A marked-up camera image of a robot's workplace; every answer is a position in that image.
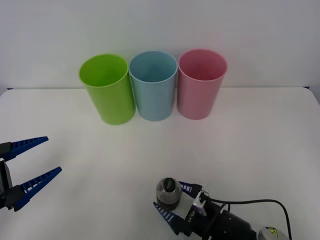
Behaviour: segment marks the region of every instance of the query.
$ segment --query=white table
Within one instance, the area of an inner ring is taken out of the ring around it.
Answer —
[[[294,240],[320,237],[320,106],[305,88],[223,88],[203,120],[174,109],[108,125],[84,89],[9,90],[0,112],[0,143],[49,137],[8,162],[13,185],[62,167],[23,209],[0,210],[2,240],[177,239],[152,204],[166,176],[216,199],[279,200]],[[231,211],[287,234],[274,203]]]

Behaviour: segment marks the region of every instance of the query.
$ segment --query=white wall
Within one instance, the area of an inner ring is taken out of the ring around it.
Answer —
[[[319,0],[2,0],[0,88],[82,87],[91,56],[211,48],[224,86],[320,85]]]

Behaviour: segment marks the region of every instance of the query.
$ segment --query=metal part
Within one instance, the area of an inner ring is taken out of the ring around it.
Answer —
[[[180,183],[172,177],[166,177],[156,186],[156,199],[162,208],[173,210],[178,206],[182,195]]]
[[[205,204],[207,202],[207,198],[209,197],[209,193],[206,190],[201,190],[193,201],[194,209],[201,215],[207,216],[207,212],[205,210]]]

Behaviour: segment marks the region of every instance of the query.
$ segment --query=yellow warning label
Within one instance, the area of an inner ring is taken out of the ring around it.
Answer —
[[[266,227],[266,229],[268,229],[269,232],[275,235],[276,237],[279,237],[277,229],[275,229],[274,227]]]

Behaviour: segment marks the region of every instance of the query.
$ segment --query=blue cup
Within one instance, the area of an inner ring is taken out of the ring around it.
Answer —
[[[149,121],[169,117],[175,99],[177,60],[162,51],[146,51],[131,61],[135,102],[140,115]]]

